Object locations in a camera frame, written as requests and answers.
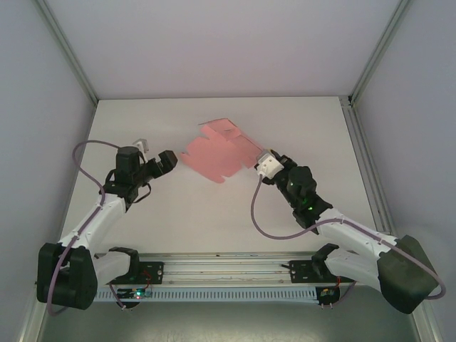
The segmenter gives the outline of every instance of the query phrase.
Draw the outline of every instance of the white surface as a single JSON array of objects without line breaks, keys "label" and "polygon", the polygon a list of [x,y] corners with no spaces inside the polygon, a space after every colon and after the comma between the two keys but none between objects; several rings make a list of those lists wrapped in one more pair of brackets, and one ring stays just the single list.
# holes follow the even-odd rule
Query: white surface
[{"label": "white surface", "polygon": [[358,106],[398,233],[450,287],[431,302],[445,341],[456,341],[455,32],[456,1],[414,1]]},{"label": "white surface", "polygon": [[[106,100],[98,106],[90,138],[117,145],[146,138],[149,156],[165,149],[181,152],[199,135],[197,125],[215,118],[231,119],[264,147],[308,165],[325,200],[373,227],[338,98]],[[104,180],[115,167],[115,150],[89,145],[83,167]],[[287,252],[316,250],[327,242],[314,234],[285,242],[262,237],[249,213],[257,177],[254,169],[243,169],[216,184],[179,162],[170,174],[151,182],[152,194],[130,208],[97,252],[114,246],[142,253]],[[79,175],[65,232],[79,223],[96,197],[96,186]],[[262,187],[256,205],[258,223],[271,234],[301,229],[275,187]]]},{"label": "white surface", "polygon": [[10,342],[20,338],[38,250],[60,233],[71,149],[93,106],[31,1],[0,1],[0,46],[0,340]]},{"label": "white surface", "polygon": [[398,0],[48,0],[106,98],[348,95]]}]

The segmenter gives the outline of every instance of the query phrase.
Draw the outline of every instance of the gray floor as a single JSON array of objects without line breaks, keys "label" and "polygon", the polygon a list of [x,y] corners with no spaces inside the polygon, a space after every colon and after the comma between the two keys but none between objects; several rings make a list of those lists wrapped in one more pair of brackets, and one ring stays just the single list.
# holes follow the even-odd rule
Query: gray floor
[{"label": "gray floor", "polygon": [[334,310],[308,304],[114,304],[45,320],[41,342],[408,342],[411,316],[359,287]]}]

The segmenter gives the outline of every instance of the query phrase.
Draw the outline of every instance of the white tabletop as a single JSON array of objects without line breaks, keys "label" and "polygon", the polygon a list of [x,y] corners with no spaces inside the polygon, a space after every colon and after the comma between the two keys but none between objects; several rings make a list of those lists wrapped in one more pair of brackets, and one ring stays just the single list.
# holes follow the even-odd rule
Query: white tabletop
[{"label": "white tabletop", "polygon": [[[145,138],[148,157],[163,150],[177,154],[200,135],[198,124],[216,118],[229,118],[264,147],[309,166],[324,200],[374,228],[337,97],[102,100],[90,139],[126,146]],[[115,167],[115,150],[88,145],[82,166],[103,182]],[[170,174],[151,182],[152,194],[130,208],[96,251],[122,246],[140,253],[299,252],[328,242],[312,233],[287,241],[260,235],[249,213],[257,180],[254,170],[243,169],[216,184],[179,162]],[[97,196],[96,186],[79,174],[63,234],[82,220]],[[270,234],[301,230],[275,187],[263,186],[256,205],[257,221]]]}]

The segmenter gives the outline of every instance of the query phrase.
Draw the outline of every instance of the red wire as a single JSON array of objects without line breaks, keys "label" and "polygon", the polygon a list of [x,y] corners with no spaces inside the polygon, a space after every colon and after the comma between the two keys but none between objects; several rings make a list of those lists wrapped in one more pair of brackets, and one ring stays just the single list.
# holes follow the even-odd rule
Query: red wire
[{"label": "red wire", "polygon": [[334,287],[334,289],[337,289],[339,287],[339,285],[341,285],[341,278],[338,276],[337,283],[336,283],[336,286]]},{"label": "red wire", "polygon": [[146,270],[142,271],[142,273],[147,277],[147,286],[144,288],[144,290],[146,290],[150,285],[150,280],[152,279],[152,276]]}]

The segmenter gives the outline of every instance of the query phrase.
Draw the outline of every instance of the pink cloth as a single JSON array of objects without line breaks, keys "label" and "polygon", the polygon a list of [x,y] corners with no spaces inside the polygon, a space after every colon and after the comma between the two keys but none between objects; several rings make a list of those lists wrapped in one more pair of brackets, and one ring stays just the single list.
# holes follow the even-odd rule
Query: pink cloth
[{"label": "pink cloth", "polygon": [[207,138],[198,137],[187,145],[187,152],[180,159],[209,180],[223,183],[242,169],[255,166],[263,151],[261,145],[245,135],[228,119],[205,123],[201,132]]}]

